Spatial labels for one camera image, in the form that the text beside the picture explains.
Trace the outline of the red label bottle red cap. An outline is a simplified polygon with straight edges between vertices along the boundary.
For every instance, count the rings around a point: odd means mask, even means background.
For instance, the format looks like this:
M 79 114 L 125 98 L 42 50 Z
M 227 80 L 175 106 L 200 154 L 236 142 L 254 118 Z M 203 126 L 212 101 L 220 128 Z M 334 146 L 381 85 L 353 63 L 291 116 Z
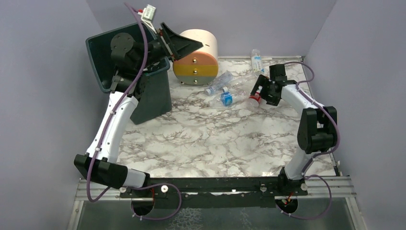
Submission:
M 247 100 L 248 106 L 251 106 L 254 108 L 259 107 L 259 103 L 261 100 L 261 96 L 260 96 L 261 90 L 262 90 L 262 86 L 259 86 L 257 88 L 257 90 L 255 91 L 255 93 L 253 95 L 249 96 L 249 98 Z

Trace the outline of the clear bottle blue white label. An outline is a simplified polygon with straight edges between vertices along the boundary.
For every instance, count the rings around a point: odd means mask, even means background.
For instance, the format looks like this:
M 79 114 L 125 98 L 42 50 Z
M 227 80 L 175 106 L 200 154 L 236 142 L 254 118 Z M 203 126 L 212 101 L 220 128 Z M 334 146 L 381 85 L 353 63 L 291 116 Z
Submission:
M 250 60 L 251 60 L 251 68 L 253 73 L 256 76 L 264 74 L 264 66 L 262 62 L 262 58 L 260 55 L 260 51 L 257 49 L 253 49 L 250 53 Z

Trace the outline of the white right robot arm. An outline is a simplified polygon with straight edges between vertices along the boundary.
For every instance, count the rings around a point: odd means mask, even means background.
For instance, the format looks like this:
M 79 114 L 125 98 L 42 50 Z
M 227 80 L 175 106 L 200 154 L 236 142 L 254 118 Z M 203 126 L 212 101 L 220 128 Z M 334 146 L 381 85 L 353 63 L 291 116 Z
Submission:
M 329 154 L 339 145 L 336 108 L 318 103 L 303 91 L 301 81 L 289 80 L 285 67 L 286 64 L 271 65 L 269 75 L 258 75 L 250 93 L 272 106 L 283 100 L 300 116 L 298 150 L 278 175 L 279 190 L 299 187 L 314 158 Z

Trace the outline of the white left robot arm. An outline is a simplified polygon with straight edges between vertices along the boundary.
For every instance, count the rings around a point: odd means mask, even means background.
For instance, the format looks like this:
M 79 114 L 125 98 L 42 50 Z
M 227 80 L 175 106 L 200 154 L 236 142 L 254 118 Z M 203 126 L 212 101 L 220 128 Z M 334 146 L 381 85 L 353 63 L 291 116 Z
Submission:
M 169 64 L 203 47 L 202 42 L 173 32 L 165 23 L 152 32 L 135 23 L 91 37 L 87 51 L 103 92 L 109 94 L 100 128 L 74 165 L 87 180 L 111 188 L 144 187 L 146 172 L 117 163 L 129 121 L 141 124 L 170 109 Z

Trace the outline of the dark green plastic bin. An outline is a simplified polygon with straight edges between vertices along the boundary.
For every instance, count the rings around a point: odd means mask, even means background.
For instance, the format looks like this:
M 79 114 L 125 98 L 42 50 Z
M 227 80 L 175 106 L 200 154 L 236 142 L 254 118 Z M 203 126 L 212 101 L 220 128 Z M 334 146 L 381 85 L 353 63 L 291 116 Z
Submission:
M 143 42 L 139 26 L 134 23 L 86 39 L 86 48 L 96 81 L 103 93 L 110 93 L 115 64 L 111 60 L 111 40 L 118 33 L 130 34 L 136 42 Z M 139 125 L 169 112 L 172 108 L 168 70 L 170 62 L 161 59 L 148 65 L 135 85 L 135 98 L 139 101 L 130 120 Z

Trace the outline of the round drawer cabinet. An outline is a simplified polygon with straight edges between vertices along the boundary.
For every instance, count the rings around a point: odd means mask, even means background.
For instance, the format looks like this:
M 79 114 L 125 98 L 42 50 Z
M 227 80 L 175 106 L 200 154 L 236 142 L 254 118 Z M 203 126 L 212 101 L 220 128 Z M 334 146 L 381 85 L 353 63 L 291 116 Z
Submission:
M 216 37 L 203 29 L 189 29 L 181 36 L 200 41 L 203 47 L 173 63 L 173 72 L 181 84 L 206 85 L 218 74 L 218 47 Z

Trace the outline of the clear bottle blue cap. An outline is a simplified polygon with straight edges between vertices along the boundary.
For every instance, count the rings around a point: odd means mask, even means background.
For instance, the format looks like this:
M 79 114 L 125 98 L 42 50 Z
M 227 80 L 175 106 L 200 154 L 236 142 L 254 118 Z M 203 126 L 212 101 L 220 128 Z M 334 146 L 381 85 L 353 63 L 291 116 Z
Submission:
M 216 77 L 210 85 L 204 90 L 206 95 L 212 95 L 218 90 L 225 87 L 232 79 L 234 78 L 233 74 L 230 71 L 226 71 L 221 74 L 219 77 Z

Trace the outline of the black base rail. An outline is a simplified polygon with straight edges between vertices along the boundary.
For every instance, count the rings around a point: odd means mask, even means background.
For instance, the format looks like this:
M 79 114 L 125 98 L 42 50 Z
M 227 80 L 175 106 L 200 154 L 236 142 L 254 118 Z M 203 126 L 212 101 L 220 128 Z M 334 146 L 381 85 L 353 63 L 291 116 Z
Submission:
M 274 208 L 281 199 L 308 194 L 304 180 L 283 175 L 265 177 L 152 178 L 149 188 L 127 188 L 120 198 L 135 207 L 180 208 Z

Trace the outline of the aluminium frame rail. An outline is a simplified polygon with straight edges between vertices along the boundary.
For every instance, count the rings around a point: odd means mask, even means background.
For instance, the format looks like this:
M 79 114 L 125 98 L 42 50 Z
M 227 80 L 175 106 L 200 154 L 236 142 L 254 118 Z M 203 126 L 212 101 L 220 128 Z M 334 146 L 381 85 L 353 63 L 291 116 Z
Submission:
M 135 207 L 120 198 L 127 188 L 110 189 L 97 202 L 78 184 L 69 230 L 354 230 L 356 192 L 349 177 L 307 179 L 306 196 L 285 198 L 270 207 L 176 208 Z

